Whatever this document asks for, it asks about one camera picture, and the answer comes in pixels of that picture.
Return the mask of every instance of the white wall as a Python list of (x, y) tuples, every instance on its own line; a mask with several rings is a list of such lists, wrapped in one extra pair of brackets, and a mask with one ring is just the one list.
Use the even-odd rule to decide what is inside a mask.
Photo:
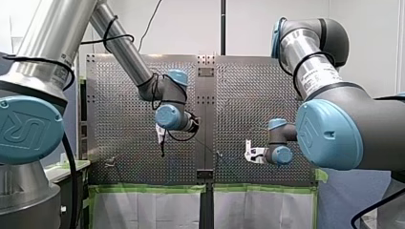
[(270, 56), (273, 25), (280, 17), (328, 17), (328, 9), (328, 0), (228, 0), (226, 54)]
[[(110, 5), (128, 33), (139, 41), (157, 5), (157, 0), (110, 0)], [(220, 1), (162, 1), (143, 40), (141, 53), (198, 54), (219, 52)]]
[(399, 11), (400, 0), (330, 1), (330, 18), (345, 27), (351, 42), (341, 74), (371, 96), (396, 92)]

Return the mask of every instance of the aluminum tube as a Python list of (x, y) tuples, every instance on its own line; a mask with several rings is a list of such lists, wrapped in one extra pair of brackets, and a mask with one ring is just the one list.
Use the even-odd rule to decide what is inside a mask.
[[(320, 51), (318, 47), (319, 37), (314, 31), (308, 29), (292, 31), (281, 42), (282, 61), (294, 73), (303, 58)], [(304, 99), (329, 84), (341, 81), (337, 70), (323, 54), (306, 60), (299, 67), (297, 74), (298, 89)]]
[[(40, 57), (69, 67), (96, 6), (96, 0), (42, 0), (17, 56)], [(15, 62), (0, 80), (66, 100), (68, 71), (50, 63)]]
[[(104, 36), (108, 24), (114, 19), (114, 14), (106, 3), (100, 3), (91, 18), (91, 23), (100, 37)], [(109, 30), (107, 37), (126, 34), (124, 28), (116, 20)], [(138, 86), (152, 77), (152, 72), (146, 66), (130, 37), (122, 37), (107, 42), (107, 48), (116, 57), (131, 80)]]

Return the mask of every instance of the green tape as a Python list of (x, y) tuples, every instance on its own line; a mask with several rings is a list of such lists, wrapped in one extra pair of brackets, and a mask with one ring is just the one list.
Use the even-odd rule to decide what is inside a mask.
[(204, 193), (204, 185), (160, 186), (148, 184), (112, 184), (90, 186), (96, 193), (152, 193), (152, 194), (194, 194)]
[(325, 171), (323, 171), (321, 169), (315, 170), (315, 179), (316, 180), (326, 183), (328, 181), (328, 178), (329, 178), (329, 176)]
[(318, 228), (318, 190), (313, 194), (313, 213), (312, 213), (312, 227)]
[(288, 187), (269, 184), (214, 184), (214, 192), (268, 192), (268, 193), (289, 193), (289, 194), (314, 194), (316, 187)]
[(96, 190), (89, 188), (89, 228), (93, 229), (93, 218), (96, 203)]

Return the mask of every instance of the vertical metal bar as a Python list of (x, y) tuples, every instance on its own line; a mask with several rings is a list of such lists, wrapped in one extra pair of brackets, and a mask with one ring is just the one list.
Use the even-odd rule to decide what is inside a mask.
[(226, 55), (226, 0), (221, 0), (221, 55)]
[[(93, 13), (91, 23), (100, 37), (104, 37), (110, 22), (115, 19), (114, 13), (106, 3), (97, 5)], [(108, 30), (107, 37), (115, 37), (126, 34), (124, 28), (114, 21)], [(138, 86), (148, 81), (152, 77), (152, 72), (146, 66), (137, 48), (129, 37), (122, 37), (107, 41), (107, 48), (116, 57), (124, 71), (127, 72), (131, 80)]]

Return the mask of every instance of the dark gray robot arm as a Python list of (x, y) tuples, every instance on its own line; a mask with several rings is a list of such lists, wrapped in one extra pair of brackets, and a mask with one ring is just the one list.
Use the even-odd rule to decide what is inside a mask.
[(336, 68), (348, 55), (348, 36), (335, 21), (281, 20), (275, 27), (273, 57), (295, 73), (305, 100), (295, 124), (300, 148), (320, 167), (401, 171), (405, 103), (374, 100), (360, 86), (343, 81)]

